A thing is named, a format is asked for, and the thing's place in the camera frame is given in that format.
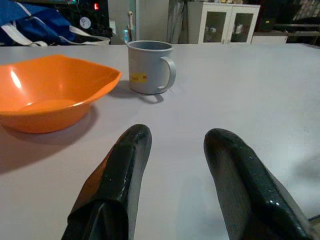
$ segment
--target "white cabinet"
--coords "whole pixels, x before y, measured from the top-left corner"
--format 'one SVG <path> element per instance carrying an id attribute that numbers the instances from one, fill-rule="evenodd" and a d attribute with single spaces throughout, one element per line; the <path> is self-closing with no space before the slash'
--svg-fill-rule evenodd
<path id="1" fill-rule="evenodd" d="M 251 43 L 259 5 L 188 2 L 189 43 Z"/>

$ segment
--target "red light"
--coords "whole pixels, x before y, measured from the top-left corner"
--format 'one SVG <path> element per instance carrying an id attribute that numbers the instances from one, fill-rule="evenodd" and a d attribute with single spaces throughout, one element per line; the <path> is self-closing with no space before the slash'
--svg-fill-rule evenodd
<path id="1" fill-rule="evenodd" d="M 96 10 L 96 11 L 99 10 L 99 3 L 96 2 L 96 3 L 93 5 L 93 8 L 94 8 L 94 10 Z"/>

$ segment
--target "table surface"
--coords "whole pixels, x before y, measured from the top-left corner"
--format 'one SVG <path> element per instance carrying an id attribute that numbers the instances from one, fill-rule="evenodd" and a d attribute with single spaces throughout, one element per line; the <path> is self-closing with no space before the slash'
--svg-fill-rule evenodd
<path id="1" fill-rule="evenodd" d="M 203 151 L 212 128 L 241 136 L 307 217 L 320 214 L 319 49 L 176 45 L 176 83 L 157 99 L 128 89 L 124 45 L 0 47 L 0 64 L 52 54 L 117 68 L 123 81 L 65 130 L 0 127 L 1 239 L 60 239 L 85 180 L 137 123 L 149 126 L 153 140 L 136 240 L 228 239 Z"/>

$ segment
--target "gray mug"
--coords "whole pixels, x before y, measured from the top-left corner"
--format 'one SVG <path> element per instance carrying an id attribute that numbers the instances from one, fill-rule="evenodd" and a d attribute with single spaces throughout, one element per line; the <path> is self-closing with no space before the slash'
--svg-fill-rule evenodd
<path id="1" fill-rule="evenodd" d="M 132 41 L 129 55 L 129 86 L 141 94 L 161 94 L 176 79 L 176 65 L 169 58 L 173 46 L 161 41 Z"/>

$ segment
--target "orange bowl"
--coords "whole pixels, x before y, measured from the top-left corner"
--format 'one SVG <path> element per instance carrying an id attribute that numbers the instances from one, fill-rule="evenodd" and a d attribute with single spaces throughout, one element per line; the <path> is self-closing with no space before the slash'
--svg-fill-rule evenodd
<path id="1" fill-rule="evenodd" d="M 80 120 L 109 93 L 121 72 L 52 55 L 0 66 L 0 124 L 25 133 L 49 133 Z"/>

